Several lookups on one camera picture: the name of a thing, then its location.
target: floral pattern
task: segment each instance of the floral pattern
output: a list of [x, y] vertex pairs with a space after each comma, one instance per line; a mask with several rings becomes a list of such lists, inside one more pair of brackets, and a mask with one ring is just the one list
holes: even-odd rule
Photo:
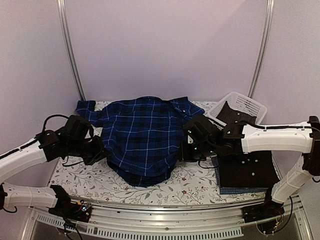
[[[95, 110], [101, 110], [109, 102], [97, 102]], [[214, 102], [195, 101], [206, 113]], [[102, 129], [95, 128], [100, 135]], [[81, 161], [69, 157], [68, 164]], [[135, 187], [127, 184], [118, 174], [108, 167], [106, 160], [86, 166], [83, 163], [63, 167], [58, 162], [49, 184], [61, 185], [71, 196], [100, 202], [115, 202], [136, 205], [156, 206], [194, 206], [234, 203], [261, 199], [264, 193], [245, 193], [220, 195], [214, 169], [203, 169], [197, 163], [178, 162], [171, 177], [154, 186]], [[210, 161], [202, 163], [210, 167]]]

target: white backdrop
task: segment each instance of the white backdrop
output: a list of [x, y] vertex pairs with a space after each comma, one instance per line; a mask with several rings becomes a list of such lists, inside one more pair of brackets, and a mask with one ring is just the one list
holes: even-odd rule
[[[254, 98], [268, 108], [265, 123], [289, 124], [320, 117], [320, 2], [275, 1], [268, 47]], [[283, 174], [299, 154], [277, 152]], [[320, 183], [299, 191], [314, 239], [320, 239]]]
[[[0, 7], [0, 155], [42, 130], [52, 114], [74, 112], [75, 88], [56, 0], [2, 0]], [[48, 129], [65, 120], [52, 119]], [[6, 182], [46, 186], [54, 162], [29, 168]], [[21, 239], [27, 208], [0, 211], [0, 239]]]
[[87, 99], [219, 100], [231, 91], [249, 91], [265, 0], [65, 4]]

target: plaid pattern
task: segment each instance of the plaid pattern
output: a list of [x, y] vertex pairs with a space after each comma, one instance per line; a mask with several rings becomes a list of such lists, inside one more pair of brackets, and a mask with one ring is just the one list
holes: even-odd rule
[[[212, 156], [211, 161], [214, 167], [219, 165], [218, 157]], [[250, 187], [221, 187], [220, 186], [220, 174], [219, 167], [215, 168], [215, 178], [216, 184], [219, 186], [221, 195], [231, 195], [231, 194], [250, 194], [250, 193], [261, 193], [265, 192], [267, 188], [250, 188]]]
[[95, 105], [95, 101], [79, 101], [76, 111], [103, 128], [102, 141], [111, 152], [109, 166], [129, 184], [144, 187], [170, 177], [179, 144], [187, 141], [183, 125], [205, 112], [187, 97], [115, 101], [101, 111], [94, 111]]

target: plastic laundry basket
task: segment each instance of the plastic laundry basket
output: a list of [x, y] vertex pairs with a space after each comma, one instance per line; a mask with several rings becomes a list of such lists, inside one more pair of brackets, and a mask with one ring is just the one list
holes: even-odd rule
[[233, 110], [238, 110], [240, 112], [256, 117], [255, 124], [260, 124], [268, 111], [268, 109], [264, 105], [251, 99], [250, 97], [247, 97], [235, 91], [230, 92], [209, 110], [210, 117], [224, 126], [226, 125], [226, 123], [217, 119], [217, 116], [223, 108], [225, 102], [228, 102], [229, 107]]

